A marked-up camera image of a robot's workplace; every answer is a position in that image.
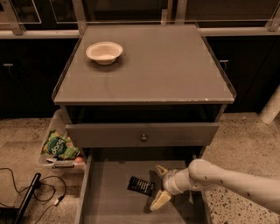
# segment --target terrazzo floor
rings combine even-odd
[[[56,175],[37,165],[50,121],[49,118],[0,120],[0,168],[13,170],[17,189],[27,187],[36,172],[40,172],[42,178]],[[224,114],[203,158],[225,169],[280,180],[280,115],[267,125],[255,113]],[[66,197],[58,206],[45,212],[38,223],[74,223],[82,175],[58,175],[66,181]],[[0,171],[0,183],[0,202],[19,206],[23,194],[15,192],[8,171]],[[32,199],[22,223],[36,223],[46,208],[63,193],[63,185],[58,179],[50,179],[48,184],[55,186],[55,197],[48,202]],[[50,192],[46,189],[40,193],[46,197]],[[206,192],[206,198],[213,224],[280,223],[279,215],[223,187]],[[0,223],[9,221],[0,214]]]

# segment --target plastic container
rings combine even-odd
[[[73,160],[64,160],[64,161],[55,161],[50,163],[47,162],[47,159],[53,158],[53,155],[41,154],[41,150],[43,148],[43,145],[47,141],[47,138],[49,137],[50,131],[57,130],[61,135],[66,137],[67,132],[65,130],[65,127],[66,124],[64,123],[62,117],[62,111],[59,109],[54,113],[52,117],[48,130],[45,133],[43,143],[41,144],[40,151],[38,152],[39,154],[38,167],[48,168],[51,169],[53,172],[57,172],[57,173],[83,173],[86,169],[85,162],[74,162]]]

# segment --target white cylinder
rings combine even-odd
[[[264,123],[271,123],[280,111],[280,85],[276,89],[275,93],[271,96],[268,103],[262,109],[260,118]]]

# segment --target cabinet handle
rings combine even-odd
[[[148,137],[145,134],[141,135],[141,142],[147,142],[148,141]]]

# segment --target green chip bag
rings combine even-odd
[[[62,136],[59,132],[52,130],[41,154],[51,154],[59,160],[73,160],[80,154],[80,150],[73,146],[69,137]]]

